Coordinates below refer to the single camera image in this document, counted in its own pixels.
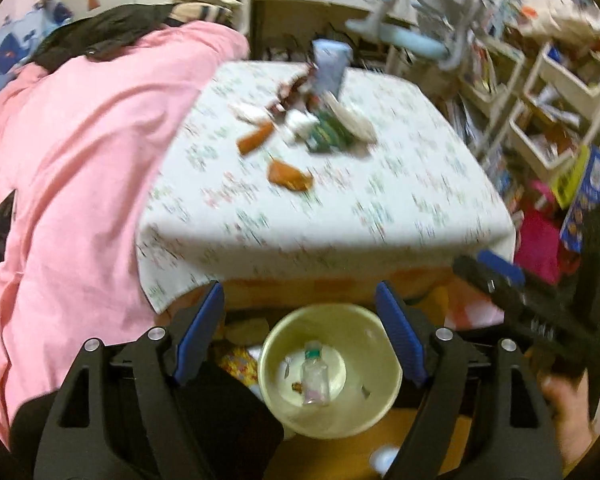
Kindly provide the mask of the person's right hand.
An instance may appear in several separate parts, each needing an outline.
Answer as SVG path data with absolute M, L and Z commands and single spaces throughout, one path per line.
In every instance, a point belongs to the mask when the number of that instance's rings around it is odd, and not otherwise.
M 539 374 L 544 399 L 554 411 L 553 422 L 564 474 L 572 471 L 595 441 L 588 411 L 588 372 L 571 379 Z

